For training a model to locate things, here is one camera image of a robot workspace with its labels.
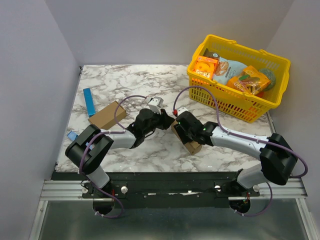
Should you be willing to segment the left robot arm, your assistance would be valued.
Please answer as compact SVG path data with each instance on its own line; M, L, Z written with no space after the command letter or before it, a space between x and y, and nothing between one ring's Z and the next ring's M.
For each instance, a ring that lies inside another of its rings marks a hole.
M111 191L111 179L101 166L107 152L137 148L152 132L168 129L174 120L164 109L155 113L144 108L124 131L102 132L91 124L67 147L65 156L94 184L93 191L104 198Z

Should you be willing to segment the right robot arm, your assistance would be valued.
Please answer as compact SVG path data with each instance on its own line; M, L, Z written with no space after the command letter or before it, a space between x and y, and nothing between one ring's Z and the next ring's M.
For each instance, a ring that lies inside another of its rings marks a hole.
M224 147L249 155L260 161L247 169L240 169L230 183L230 191L241 196L254 185L270 182L279 186L287 184L298 161L285 139L277 133L267 136L254 136L238 131L232 132L208 121L201 123L185 107L174 111L176 130L181 141L196 142L200 145Z

